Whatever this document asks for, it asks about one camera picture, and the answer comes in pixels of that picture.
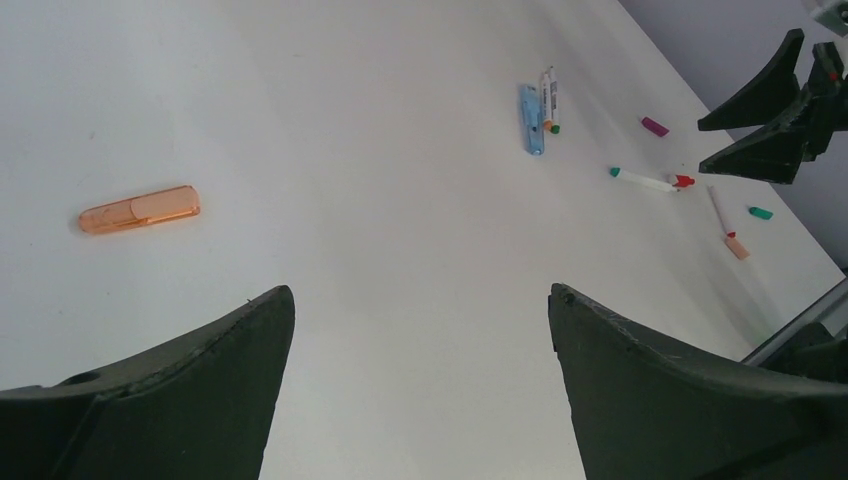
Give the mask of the green pen cap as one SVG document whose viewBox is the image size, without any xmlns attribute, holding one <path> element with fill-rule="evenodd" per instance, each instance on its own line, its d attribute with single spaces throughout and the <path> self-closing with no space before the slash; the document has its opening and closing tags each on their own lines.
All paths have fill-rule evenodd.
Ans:
<svg viewBox="0 0 848 480">
<path fill-rule="evenodd" d="M 774 217 L 773 212 L 756 206 L 749 207 L 748 212 L 751 216 L 765 221 L 769 221 Z"/>
</svg>

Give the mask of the white marker green end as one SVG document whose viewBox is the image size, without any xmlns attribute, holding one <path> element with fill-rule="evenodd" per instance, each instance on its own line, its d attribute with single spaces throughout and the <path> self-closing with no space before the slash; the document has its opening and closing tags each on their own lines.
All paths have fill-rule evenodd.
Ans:
<svg viewBox="0 0 848 480">
<path fill-rule="evenodd" d="M 679 189 L 674 185 L 642 175 L 632 173 L 620 167 L 611 167 L 609 173 L 613 178 L 635 183 L 647 188 L 663 191 L 663 192 L 678 192 Z"/>
</svg>

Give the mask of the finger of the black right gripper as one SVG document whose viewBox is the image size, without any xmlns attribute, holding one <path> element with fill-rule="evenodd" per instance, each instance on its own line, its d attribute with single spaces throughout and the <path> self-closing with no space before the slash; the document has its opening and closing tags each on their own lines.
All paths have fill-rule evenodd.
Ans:
<svg viewBox="0 0 848 480">
<path fill-rule="evenodd" d="M 775 184 L 794 181 L 804 147 L 805 89 L 776 117 L 699 164 L 705 174 L 727 175 Z"/>
<path fill-rule="evenodd" d="M 697 122 L 700 131 L 764 125 L 786 109 L 800 92 L 795 68 L 805 34 L 789 30 L 778 50 L 737 93 Z"/>
</svg>

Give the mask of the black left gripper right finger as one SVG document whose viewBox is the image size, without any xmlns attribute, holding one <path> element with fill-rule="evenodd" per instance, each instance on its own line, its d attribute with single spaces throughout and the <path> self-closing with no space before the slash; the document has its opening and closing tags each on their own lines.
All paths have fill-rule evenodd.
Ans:
<svg viewBox="0 0 848 480">
<path fill-rule="evenodd" d="M 733 361 L 555 284 L 553 349 L 590 479 L 843 479 L 847 343 L 818 323 Z"/>
</svg>

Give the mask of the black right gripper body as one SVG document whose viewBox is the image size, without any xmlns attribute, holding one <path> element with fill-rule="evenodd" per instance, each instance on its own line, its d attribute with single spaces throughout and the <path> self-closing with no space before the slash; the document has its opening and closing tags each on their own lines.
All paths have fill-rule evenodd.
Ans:
<svg viewBox="0 0 848 480">
<path fill-rule="evenodd" d="M 824 153 L 836 132 L 847 131 L 846 68 L 834 42 L 813 46 L 813 65 L 805 85 L 802 160 L 812 162 Z"/>
</svg>

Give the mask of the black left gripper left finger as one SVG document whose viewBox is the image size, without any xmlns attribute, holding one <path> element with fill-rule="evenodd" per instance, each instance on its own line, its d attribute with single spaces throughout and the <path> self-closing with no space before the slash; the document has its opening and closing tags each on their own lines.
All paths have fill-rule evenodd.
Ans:
<svg viewBox="0 0 848 480">
<path fill-rule="evenodd" d="M 1 394 L 5 479 L 256 479 L 295 327 L 277 286 L 198 329 Z"/>
</svg>

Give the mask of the orange translucent highlighter pen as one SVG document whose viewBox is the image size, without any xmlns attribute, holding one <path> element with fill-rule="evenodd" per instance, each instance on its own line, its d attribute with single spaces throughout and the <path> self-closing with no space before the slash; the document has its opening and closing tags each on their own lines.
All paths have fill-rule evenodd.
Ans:
<svg viewBox="0 0 848 480">
<path fill-rule="evenodd" d="M 200 210 L 198 192 L 183 185 L 90 208 L 77 223 L 83 232 L 99 235 L 190 218 Z"/>
</svg>

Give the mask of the thin white red pen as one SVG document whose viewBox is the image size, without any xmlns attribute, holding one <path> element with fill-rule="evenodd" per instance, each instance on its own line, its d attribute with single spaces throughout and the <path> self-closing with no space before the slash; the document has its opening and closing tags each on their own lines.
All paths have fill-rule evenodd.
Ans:
<svg viewBox="0 0 848 480">
<path fill-rule="evenodd" d="M 729 221 L 729 217 L 718 194 L 718 191 L 716 190 L 714 185 L 708 185 L 707 191 L 725 236 L 727 238 L 735 238 L 737 236 L 737 231 L 732 226 L 732 223 Z"/>
</svg>

